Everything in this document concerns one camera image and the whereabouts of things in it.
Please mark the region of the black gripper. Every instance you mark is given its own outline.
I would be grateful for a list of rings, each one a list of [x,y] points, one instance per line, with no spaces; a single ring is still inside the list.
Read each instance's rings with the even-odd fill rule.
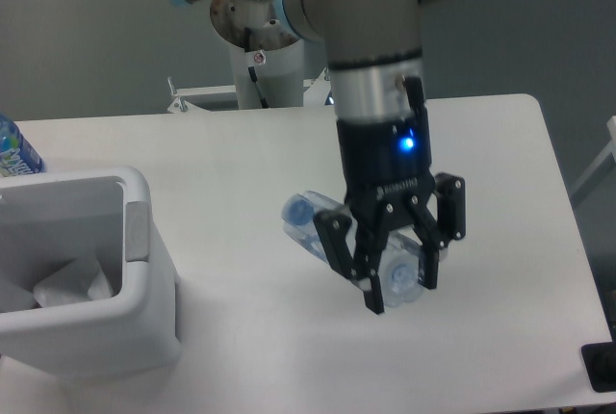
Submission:
[[[381,121],[337,120],[346,180],[345,204],[358,223],[355,247],[347,243],[352,217],[344,209],[322,210],[314,225],[330,268],[357,286],[374,314],[384,312],[378,275],[389,235],[413,226],[423,257],[419,282],[437,288],[441,252],[466,235],[466,182],[430,173],[426,107]]]

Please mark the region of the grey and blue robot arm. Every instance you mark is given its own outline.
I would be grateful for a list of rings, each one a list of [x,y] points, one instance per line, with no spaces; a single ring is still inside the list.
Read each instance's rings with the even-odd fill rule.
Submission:
[[[441,253],[466,233],[463,178],[430,171],[420,21],[437,0],[250,1],[271,2],[290,35],[324,45],[346,180],[343,205],[314,215],[330,268],[382,313],[381,259],[408,227],[419,238],[417,283],[435,289]]]

